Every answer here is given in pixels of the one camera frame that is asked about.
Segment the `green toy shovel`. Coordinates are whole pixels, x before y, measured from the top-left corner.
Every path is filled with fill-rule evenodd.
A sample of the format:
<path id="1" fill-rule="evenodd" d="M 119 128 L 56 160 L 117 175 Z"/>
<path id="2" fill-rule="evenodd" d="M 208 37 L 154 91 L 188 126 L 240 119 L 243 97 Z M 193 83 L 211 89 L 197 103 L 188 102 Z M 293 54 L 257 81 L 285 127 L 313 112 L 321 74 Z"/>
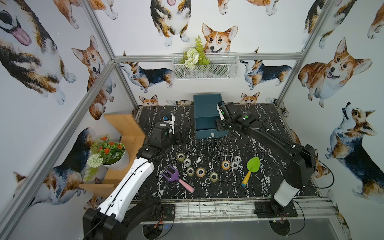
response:
<path id="1" fill-rule="evenodd" d="M 256 173 L 259 169 L 260 169 L 260 159 L 259 157 L 253 157 L 251 158 L 248 162 L 247 162 L 247 169 L 248 169 L 248 173 L 246 174 L 246 176 L 244 177 L 241 185 L 242 187 L 246 187 L 249 179 L 250 179 L 250 176 L 252 173 Z"/>

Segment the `orange tape roll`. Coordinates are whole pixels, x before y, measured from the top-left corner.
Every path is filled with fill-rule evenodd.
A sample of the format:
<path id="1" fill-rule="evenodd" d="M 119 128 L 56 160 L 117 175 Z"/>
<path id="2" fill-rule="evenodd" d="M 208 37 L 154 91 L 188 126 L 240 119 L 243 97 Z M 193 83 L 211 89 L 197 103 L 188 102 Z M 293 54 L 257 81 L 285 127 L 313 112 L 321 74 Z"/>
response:
<path id="1" fill-rule="evenodd" d="M 204 168 L 198 168 L 196 170 L 196 175 L 199 177 L 199 178 L 202 178 L 206 175 L 206 170 Z"/>
<path id="2" fill-rule="evenodd" d="M 230 163 L 229 161 L 223 161 L 223 162 L 221 163 L 221 166 L 222 166 L 222 168 L 223 168 L 224 170 L 229 170 L 230 167 L 231 167 L 231 163 Z"/>

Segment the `potted red flower plant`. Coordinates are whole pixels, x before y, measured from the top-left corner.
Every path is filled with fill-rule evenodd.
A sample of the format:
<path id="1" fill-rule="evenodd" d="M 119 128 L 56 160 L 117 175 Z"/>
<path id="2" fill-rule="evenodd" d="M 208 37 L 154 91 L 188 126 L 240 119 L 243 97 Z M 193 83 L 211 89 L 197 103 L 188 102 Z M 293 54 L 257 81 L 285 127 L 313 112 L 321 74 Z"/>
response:
<path id="1" fill-rule="evenodd" d="M 126 146 L 119 142 L 112 142 L 111 138 L 105 135 L 95 141 L 91 147 L 84 181 L 91 181 L 102 166 L 109 170 L 120 171 L 125 169 L 129 163 L 130 157 Z"/>

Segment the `purple toy garden fork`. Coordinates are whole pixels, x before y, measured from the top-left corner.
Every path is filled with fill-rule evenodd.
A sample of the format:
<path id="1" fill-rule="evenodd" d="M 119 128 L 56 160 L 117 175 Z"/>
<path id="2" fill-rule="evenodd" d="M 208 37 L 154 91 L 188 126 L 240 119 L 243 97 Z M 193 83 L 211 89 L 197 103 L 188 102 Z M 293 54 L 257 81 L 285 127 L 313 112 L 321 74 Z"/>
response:
<path id="1" fill-rule="evenodd" d="M 195 189 L 192 186 L 180 179 L 179 171 L 174 166 L 169 165 L 169 168 L 161 172 L 161 175 L 169 182 L 180 183 L 191 194 L 195 192 Z"/>

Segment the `clear tape roll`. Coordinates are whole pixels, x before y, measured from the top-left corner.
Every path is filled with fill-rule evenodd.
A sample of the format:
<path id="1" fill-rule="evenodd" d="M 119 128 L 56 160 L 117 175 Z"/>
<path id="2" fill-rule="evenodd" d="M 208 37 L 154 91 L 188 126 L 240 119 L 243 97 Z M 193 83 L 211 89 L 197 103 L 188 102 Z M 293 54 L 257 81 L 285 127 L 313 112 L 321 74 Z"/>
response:
<path id="1" fill-rule="evenodd" d="M 239 168 L 239 164 L 237 162 L 231 162 L 231 168 L 237 170 Z"/>
<path id="2" fill-rule="evenodd" d="M 235 156 L 235 162 L 240 163 L 242 158 L 240 156 Z"/>
<path id="3" fill-rule="evenodd" d="M 183 165 L 184 165 L 185 167 L 187 167 L 187 168 L 191 167 L 191 165 L 192 165 L 192 160 L 191 160 L 191 159 L 185 159 L 185 160 L 183 161 Z"/>

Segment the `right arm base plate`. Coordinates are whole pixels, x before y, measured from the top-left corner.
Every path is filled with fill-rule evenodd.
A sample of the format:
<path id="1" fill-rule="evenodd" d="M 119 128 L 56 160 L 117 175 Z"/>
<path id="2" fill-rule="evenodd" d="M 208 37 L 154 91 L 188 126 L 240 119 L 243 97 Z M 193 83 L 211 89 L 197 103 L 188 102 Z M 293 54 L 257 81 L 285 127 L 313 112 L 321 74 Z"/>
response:
<path id="1" fill-rule="evenodd" d="M 282 218 L 282 217 L 297 217 L 298 213 L 291 201 L 287 206 L 282 207 L 274 199 L 270 201 L 254 202 L 254 214 L 260 219 L 266 218 Z"/>

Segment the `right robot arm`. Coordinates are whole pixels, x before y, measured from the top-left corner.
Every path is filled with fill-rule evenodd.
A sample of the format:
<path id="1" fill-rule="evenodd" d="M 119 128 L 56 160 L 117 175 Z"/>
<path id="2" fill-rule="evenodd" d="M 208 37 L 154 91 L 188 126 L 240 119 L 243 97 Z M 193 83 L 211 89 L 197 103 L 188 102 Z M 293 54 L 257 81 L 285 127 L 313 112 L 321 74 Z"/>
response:
<path id="1" fill-rule="evenodd" d="M 302 146 L 282 137 L 272 131 L 264 120 L 243 112 L 232 102 L 219 102 L 217 110 L 221 119 L 217 122 L 219 131 L 221 129 L 233 130 L 261 143 L 266 143 L 281 158 L 288 161 L 284 180 L 271 202 L 275 206 L 286 207 L 315 173 L 315 149 L 311 145 Z"/>

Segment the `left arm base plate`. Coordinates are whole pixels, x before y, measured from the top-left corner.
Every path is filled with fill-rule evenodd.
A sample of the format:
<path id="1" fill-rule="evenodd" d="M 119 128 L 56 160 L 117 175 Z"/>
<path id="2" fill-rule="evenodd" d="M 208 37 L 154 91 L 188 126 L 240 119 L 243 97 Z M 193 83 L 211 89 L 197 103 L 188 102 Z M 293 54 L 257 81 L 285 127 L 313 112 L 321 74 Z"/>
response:
<path id="1" fill-rule="evenodd" d="M 149 219 L 150 222 L 174 221 L 176 213 L 175 204 L 164 204 L 155 206 Z"/>

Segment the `green tape roll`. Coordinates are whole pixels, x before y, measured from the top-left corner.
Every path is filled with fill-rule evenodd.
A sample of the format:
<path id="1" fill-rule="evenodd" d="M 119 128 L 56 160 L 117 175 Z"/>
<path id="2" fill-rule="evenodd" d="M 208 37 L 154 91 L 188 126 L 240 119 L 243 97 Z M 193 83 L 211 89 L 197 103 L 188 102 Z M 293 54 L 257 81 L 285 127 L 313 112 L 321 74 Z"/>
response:
<path id="1" fill-rule="evenodd" d="M 188 176 L 192 177 L 195 174 L 195 169 L 193 167 L 188 167 L 187 174 Z"/>
<path id="2" fill-rule="evenodd" d="M 186 159 L 186 156 L 185 156 L 184 153 L 178 153 L 178 155 L 177 155 L 177 160 L 178 160 L 179 162 L 183 162 L 185 159 Z"/>
<path id="3" fill-rule="evenodd" d="M 211 173 L 210 174 L 210 181 L 215 183 L 219 180 L 219 175 L 215 172 Z"/>

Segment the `fern and white flowers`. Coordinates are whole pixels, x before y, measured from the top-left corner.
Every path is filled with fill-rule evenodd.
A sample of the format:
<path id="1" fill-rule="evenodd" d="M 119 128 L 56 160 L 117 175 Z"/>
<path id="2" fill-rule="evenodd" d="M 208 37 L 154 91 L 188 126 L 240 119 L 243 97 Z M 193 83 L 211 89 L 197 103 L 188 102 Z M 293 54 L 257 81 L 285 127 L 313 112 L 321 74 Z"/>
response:
<path id="1" fill-rule="evenodd" d="M 183 58 L 180 64 L 185 65 L 189 70 L 194 70 L 198 66 L 209 65 L 210 60 L 207 58 L 202 39 L 198 35 L 195 39 L 195 47 L 189 48 L 184 52 Z"/>

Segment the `teal drawer cabinet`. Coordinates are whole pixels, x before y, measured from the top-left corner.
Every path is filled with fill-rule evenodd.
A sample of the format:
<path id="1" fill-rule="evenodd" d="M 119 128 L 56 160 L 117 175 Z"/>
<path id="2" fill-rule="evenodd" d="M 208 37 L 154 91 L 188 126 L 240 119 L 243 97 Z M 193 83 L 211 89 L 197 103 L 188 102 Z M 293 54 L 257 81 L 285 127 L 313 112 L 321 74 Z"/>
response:
<path id="1" fill-rule="evenodd" d="M 216 120 L 221 120 L 217 106 L 222 100 L 221 94 L 194 95 L 196 139 L 222 138 L 228 135 L 228 130 L 219 131 L 216 126 Z"/>

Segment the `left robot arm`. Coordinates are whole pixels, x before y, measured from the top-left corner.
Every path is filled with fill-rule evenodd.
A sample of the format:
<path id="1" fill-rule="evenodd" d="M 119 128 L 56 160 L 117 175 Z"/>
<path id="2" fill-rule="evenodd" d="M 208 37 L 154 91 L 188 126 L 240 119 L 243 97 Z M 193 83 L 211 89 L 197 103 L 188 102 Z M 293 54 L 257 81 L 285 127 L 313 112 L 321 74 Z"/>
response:
<path id="1" fill-rule="evenodd" d="M 174 145 L 182 143 L 172 117 L 158 122 L 146 143 L 139 149 L 136 159 L 117 188 L 95 209 L 83 215 L 85 240 L 125 240 L 140 223 L 161 222 L 166 216 L 160 199 L 146 197 L 130 208 L 133 198 L 145 180 L 159 164 L 161 157 Z"/>

